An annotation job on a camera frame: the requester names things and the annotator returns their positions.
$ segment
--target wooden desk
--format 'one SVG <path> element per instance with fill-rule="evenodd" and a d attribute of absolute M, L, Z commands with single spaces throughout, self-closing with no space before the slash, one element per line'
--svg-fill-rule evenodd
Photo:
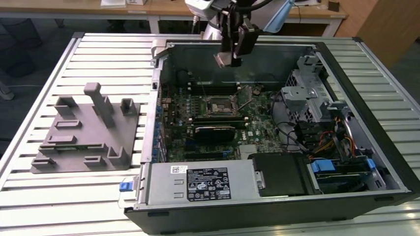
<path fill-rule="evenodd" d="M 150 32 L 158 33 L 158 20 L 190 21 L 191 13 L 183 0 L 147 0 L 145 5 L 127 4 L 126 8 L 115 9 L 101 9 L 99 0 L 1 0 L 0 17 L 147 20 Z M 290 10 L 286 23 L 326 24 L 322 36 L 333 36 L 343 18 L 343 11 L 305 6 Z"/>

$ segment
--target motherboard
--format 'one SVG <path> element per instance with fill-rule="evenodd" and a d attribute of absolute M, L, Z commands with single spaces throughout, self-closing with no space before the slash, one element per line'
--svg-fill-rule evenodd
<path fill-rule="evenodd" d="M 238 160 L 282 152 L 262 85 L 163 87 L 166 162 Z"/>

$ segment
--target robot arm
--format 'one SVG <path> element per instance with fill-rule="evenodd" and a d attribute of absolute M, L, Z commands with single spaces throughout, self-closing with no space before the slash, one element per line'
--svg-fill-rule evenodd
<path fill-rule="evenodd" d="M 219 67 L 241 65 L 262 31 L 278 32 L 294 0 L 185 0 L 190 12 L 213 19 L 221 35 Z"/>

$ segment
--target gray plastic holder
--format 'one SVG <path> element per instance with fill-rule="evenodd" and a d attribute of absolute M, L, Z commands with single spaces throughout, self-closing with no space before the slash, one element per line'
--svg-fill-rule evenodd
<path fill-rule="evenodd" d="M 139 104 L 123 98 L 110 103 L 99 94 L 99 84 L 86 83 L 83 93 L 93 104 L 77 104 L 61 96 L 57 115 L 30 172 L 59 173 L 126 170 L 139 113 Z"/>

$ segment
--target desk leg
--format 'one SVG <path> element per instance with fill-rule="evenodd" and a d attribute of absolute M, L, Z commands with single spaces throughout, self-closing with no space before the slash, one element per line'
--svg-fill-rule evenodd
<path fill-rule="evenodd" d="M 11 91 L 7 89 L 7 87 L 3 85 L 3 83 L 0 81 L 0 97 L 3 100 L 11 100 L 14 97 L 14 94 Z"/>
<path fill-rule="evenodd" d="M 158 33 L 158 16 L 147 16 L 150 33 Z"/>
<path fill-rule="evenodd" d="M 322 37 L 333 37 L 339 27 L 342 19 L 330 19 L 330 22 L 323 30 Z"/>
<path fill-rule="evenodd" d="M 63 28 L 63 19 L 53 19 L 54 23 L 57 24 L 58 28 Z"/>

